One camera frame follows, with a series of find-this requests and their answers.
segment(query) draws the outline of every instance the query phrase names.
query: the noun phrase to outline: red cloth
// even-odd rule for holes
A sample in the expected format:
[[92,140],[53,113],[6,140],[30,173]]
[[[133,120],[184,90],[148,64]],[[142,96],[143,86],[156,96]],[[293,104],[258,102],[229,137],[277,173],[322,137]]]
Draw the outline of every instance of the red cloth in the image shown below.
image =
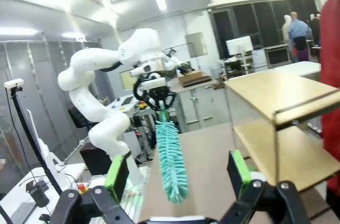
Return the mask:
[[[340,0],[329,0],[321,13],[322,83],[340,88]],[[322,116],[324,148],[340,161],[340,108]],[[339,175],[328,181],[328,187],[340,196]]]

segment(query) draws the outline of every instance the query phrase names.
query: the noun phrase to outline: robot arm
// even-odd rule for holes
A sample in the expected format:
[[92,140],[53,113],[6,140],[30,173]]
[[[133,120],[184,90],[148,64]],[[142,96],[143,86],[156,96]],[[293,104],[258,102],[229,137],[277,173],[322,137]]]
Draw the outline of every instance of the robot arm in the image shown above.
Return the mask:
[[[131,74],[139,76],[139,80],[143,79],[141,86],[144,87],[144,92],[159,88],[159,92],[154,90],[150,95],[159,96],[161,92],[162,100],[168,96],[169,91],[165,78],[157,72],[172,70],[182,64],[177,58],[168,58],[162,53],[158,33],[153,29],[136,30],[120,45],[118,51],[88,48],[72,56],[70,67],[59,74],[58,84],[62,90],[69,91],[72,103],[87,120],[98,122],[89,131],[89,139],[111,157],[125,155],[130,151],[124,142],[117,140],[129,128],[130,119],[120,111],[103,106],[90,93],[88,86],[95,79],[95,70],[110,70],[120,63],[139,66]],[[127,165],[132,183],[140,184],[143,177],[132,156],[127,158]]]
[[[119,61],[116,51],[99,48],[83,49],[76,52],[70,61],[70,67],[58,76],[62,90],[69,91],[70,99],[80,113],[91,122],[98,122],[89,131],[90,142],[106,151],[110,157],[126,155],[130,149],[117,138],[130,126],[129,117],[103,106],[89,91],[88,86],[95,79],[95,70],[108,68]],[[131,182],[139,185],[143,182],[132,155],[126,159]]]

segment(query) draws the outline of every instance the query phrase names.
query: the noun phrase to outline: wooden shelf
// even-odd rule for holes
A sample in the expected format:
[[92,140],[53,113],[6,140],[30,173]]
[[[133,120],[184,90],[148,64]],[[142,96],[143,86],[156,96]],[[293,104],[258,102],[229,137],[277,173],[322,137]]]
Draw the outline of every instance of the wooden shelf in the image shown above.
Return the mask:
[[[275,185],[274,128],[266,120],[234,127],[255,164]],[[309,188],[340,170],[340,163],[321,146],[292,126],[278,132],[279,180],[292,181],[298,191]]]
[[[273,120],[274,112],[280,109],[292,107],[336,90],[335,87],[320,82],[273,70],[226,81],[225,85],[268,120]],[[300,119],[338,102],[340,102],[340,92],[278,114],[275,125]]]

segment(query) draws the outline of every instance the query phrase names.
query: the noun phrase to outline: chair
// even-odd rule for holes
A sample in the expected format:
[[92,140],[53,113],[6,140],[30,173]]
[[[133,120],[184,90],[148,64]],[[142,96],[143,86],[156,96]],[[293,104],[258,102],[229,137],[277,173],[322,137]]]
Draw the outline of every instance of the chair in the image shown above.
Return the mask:
[[67,111],[69,112],[69,115],[71,116],[71,119],[77,128],[86,127],[87,131],[89,132],[91,128],[98,124],[97,122],[88,121],[73,105],[68,108]]

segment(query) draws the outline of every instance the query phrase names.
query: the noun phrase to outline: cardboard box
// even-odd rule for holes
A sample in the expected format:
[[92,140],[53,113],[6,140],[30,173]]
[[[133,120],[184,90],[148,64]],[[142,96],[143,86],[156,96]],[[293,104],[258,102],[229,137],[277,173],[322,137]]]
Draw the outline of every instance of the cardboard box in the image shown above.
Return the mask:
[[202,76],[205,76],[204,72],[195,70],[195,71],[192,71],[192,72],[190,72],[186,75],[183,75],[183,74],[179,75],[178,80],[181,84],[183,84],[185,82],[189,82],[189,81],[198,79]]

